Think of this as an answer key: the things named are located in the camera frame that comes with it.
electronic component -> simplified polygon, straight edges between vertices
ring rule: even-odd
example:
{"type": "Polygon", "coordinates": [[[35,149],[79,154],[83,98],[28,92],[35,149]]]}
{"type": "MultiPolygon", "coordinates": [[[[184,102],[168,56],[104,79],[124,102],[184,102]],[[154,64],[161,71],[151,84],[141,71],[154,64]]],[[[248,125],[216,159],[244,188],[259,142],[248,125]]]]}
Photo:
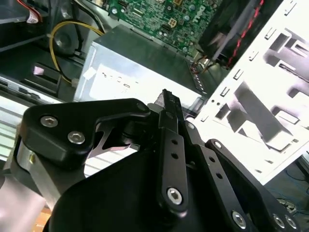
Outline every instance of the electronic component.
{"type": "Polygon", "coordinates": [[[171,31],[171,28],[169,25],[162,25],[161,26],[163,30],[166,30],[166,31],[171,31]]]}
{"type": "Polygon", "coordinates": [[[128,4],[125,1],[121,1],[121,0],[118,1],[118,4],[125,8],[128,6],[128,4]]]}
{"type": "Polygon", "coordinates": [[[184,15],[184,16],[183,16],[183,19],[184,19],[184,21],[189,21],[189,20],[190,20],[190,16],[184,15]]]}
{"type": "MultiPolygon", "coordinates": [[[[121,12],[121,7],[124,6],[122,6],[122,2],[119,4],[118,1],[108,0],[102,8],[110,13],[111,9],[115,8],[117,13],[111,13],[111,15],[117,16],[118,19],[121,19],[120,21],[125,21],[126,25],[132,25],[136,31],[140,30],[147,36],[159,39],[161,44],[162,42],[167,44],[166,47],[173,51],[182,51],[183,47],[188,47],[190,42],[198,44],[203,31],[216,13],[216,9],[212,7],[214,4],[212,0],[121,0],[128,4],[125,7],[125,12],[121,12]],[[195,17],[198,17],[197,21],[192,22],[195,17]],[[171,18],[177,22],[175,27],[169,25],[171,18]],[[165,31],[168,31],[168,36],[163,37],[159,34],[162,31],[161,25],[168,25],[169,28],[165,28],[165,31]],[[173,41],[179,41],[179,38],[182,42],[173,43],[173,41]]],[[[223,0],[217,0],[215,3],[220,6],[222,2],[223,0]]],[[[196,54],[195,46],[188,47],[186,53],[188,57],[193,58],[196,54]]]]}
{"type": "Polygon", "coordinates": [[[177,21],[175,19],[171,18],[169,20],[169,25],[170,25],[171,28],[174,28],[176,26],[176,24],[177,24],[177,21]]]}
{"type": "Polygon", "coordinates": [[[173,6],[173,4],[170,3],[170,2],[167,2],[167,3],[165,4],[165,13],[171,14],[171,13],[173,13],[173,11],[174,11],[174,6],[173,6]]]}
{"type": "Polygon", "coordinates": [[[195,11],[195,9],[196,9],[196,7],[195,7],[195,5],[193,5],[193,4],[189,6],[189,10],[190,10],[190,11],[195,11]]]}
{"type": "Polygon", "coordinates": [[[180,6],[182,4],[183,0],[174,0],[173,3],[177,6],[180,6]]]}

silver metal box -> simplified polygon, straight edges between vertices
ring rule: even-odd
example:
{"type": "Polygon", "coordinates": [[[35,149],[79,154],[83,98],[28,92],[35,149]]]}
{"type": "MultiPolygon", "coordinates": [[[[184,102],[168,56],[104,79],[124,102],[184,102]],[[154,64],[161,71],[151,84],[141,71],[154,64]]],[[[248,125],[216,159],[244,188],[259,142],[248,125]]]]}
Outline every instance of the silver metal box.
{"type": "Polygon", "coordinates": [[[92,42],[74,100],[137,98],[148,104],[165,88],[191,111],[204,102],[184,58],[119,25],[92,42]]]}

cable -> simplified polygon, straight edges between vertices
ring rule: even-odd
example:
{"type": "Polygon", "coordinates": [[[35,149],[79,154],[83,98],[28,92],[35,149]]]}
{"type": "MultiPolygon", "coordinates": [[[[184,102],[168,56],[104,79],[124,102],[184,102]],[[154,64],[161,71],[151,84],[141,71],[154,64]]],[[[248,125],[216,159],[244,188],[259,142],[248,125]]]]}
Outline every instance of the cable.
{"type": "MultiPolygon", "coordinates": [[[[72,16],[73,16],[74,21],[78,20],[73,2],[71,2],[71,9],[72,9],[72,16]]],[[[75,26],[75,30],[76,30],[76,34],[77,34],[77,39],[78,39],[78,47],[77,47],[76,51],[81,52],[84,40],[83,40],[82,33],[81,33],[81,30],[79,29],[78,25],[74,24],[74,26],[75,26]]]]}
{"type": "Polygon", "coordinates": [[[241,37],[238,39],[237,41],[237,45],[236,45],[236,48],[234,49],[234,52],[233,52],[233,55],[230,57],[230,59],[228,60],[228,63],[227,63],[227,67],[229,67],[232,63],[232,60],[233,58],[237,55],[237,51],[240,47],[240,44],[242,42],[242,39],[246,36],[247,32],[250,30],[250,28],[252,27],[252,24],[253,22],[255,21],[256,17],[258,16],[259,12],[260,12],[260,9],[261,7],[263,6],[264,4],[264,0],[261,0],[259,5],[256,7],[255,9],[255,12],[254,12],[254,15],[253,17],[251,18],[249,24],[248,24],[248,27],[245,29],[245,31],[242,33],[241,37]]]}
{"type": "Polygon", "coordinates": [[[52,32],[51,32],[51,34],[50,34],[50,38],[49,38],[49,49],[50,49],[50,54],[51,54],[51,56],[52,56],[53,63],[54,63],[54,65],[55,65],[56,69],[60,72],[62,79],[64,79],[66,82],[68,82],[68,83],[71,84],[72,81],[64,75],[63,71],[61,70],[61,67],[60,67],[59,63],[57,62],[57,59],[56,59],[56,56],[55,56],[55,52],[54,52],[54,36],[55,36],[56,32],[57,32],[61,27],[65,26],[65,25],[68,25],[68,24],[75,24],[75,25],[83,26],[83,27],[85,27],[85,28],[88,28],[88,29],[94,31],[94,32],[95,32],[96,34],[98,34],[99,36],[102,36],[104,33],[103,33],[102,31],[96,29],[95,27],[90,26],[90,25],[88,25],[88,24],[86,24],[86,23],[79,22],[79,21],[72,21],[72,20],[65,20],[65,21],[62,21],[62,22],[58,23],[58,24],[54,27],[54,29],[52,30],[52,32]]]}
{"type": "Polygon", "coordinates": [[[289,177],[291,177],[292,179],[294,179],[294,180],[306,181],[305,179],[301,180],[301,179],[297,179],[297,178],[295,178],[295,177],[292,177],[292,176],[288,173],[288,170],[285,170],[285,173],[286,173],[289,177]]]}
{"type": "Polygon", "coordinates": [[[78,8],[80,8],[82,11],[88,14],[95,21],[99,30],[105,33],[104,25],[96,13],[94,13],[89,7],[81,3],[79,0],[73,0],[73,2],[77,4],[78,8]]]}
{"type": "Polygon", "coordinates": [[[37,18],[38,18],[38,20],[39,20],[40,22],[43,22],[42,15],[41,15],[36,9],[34,9],[33,7],[30,7],[30,6],[26,5],[22,0],[17,0],[17,2],[18,2],[20,5],[22,5],[23,7],[27,8],[29,11],[33,12],[33,13],[37,16],[37,18]]]}
{"type": "Polygon", "coordinates": [[[198,65],[198,62],[200,62],[203,59],[206,59],[207,56],[202,56],[200,58],[198,58],[196,61],[192,62],[190,68],[191,68],[191,72],[193,74],[198,74],[198,71],[195,70],[195,66],[198,65]]]}

capacitor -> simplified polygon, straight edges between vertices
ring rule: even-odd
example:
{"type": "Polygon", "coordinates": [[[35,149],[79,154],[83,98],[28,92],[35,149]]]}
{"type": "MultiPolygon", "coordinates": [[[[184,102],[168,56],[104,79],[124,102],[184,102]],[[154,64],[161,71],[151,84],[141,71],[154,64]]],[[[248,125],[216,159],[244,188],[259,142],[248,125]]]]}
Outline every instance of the capacitor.
{"type": "Polygon", "coordinates": [[[190,16],[185,15],[185,16],[183,17],[183,19],[184,19],[184,21],[189,21],[189,20],[190,20],[190,16]]]}
{"type": "Polygon", "coordinates": [[[190,11],[195,11],[195,9],[196,9],[196,7],[195,7],[195,5],[193,5],[193,4],[189,6],[189,10],[190,10],[190,11]]]}

screw hole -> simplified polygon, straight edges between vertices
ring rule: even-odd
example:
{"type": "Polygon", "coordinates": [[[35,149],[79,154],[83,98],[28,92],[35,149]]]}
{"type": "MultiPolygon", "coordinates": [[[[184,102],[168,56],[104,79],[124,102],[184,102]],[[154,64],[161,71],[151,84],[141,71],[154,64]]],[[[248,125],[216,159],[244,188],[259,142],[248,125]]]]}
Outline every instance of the screw hole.
{"type": "Polygon", "coordinates": [[[216,175],[219,179],[223,179],[223,176],[220,173],[216,173],[216,175]]]}
{"type": "Polygon", "coordinates": [[[172,157],[176,160],[178,159],[178,155],[176,153],[172,153],[172,157]]]}

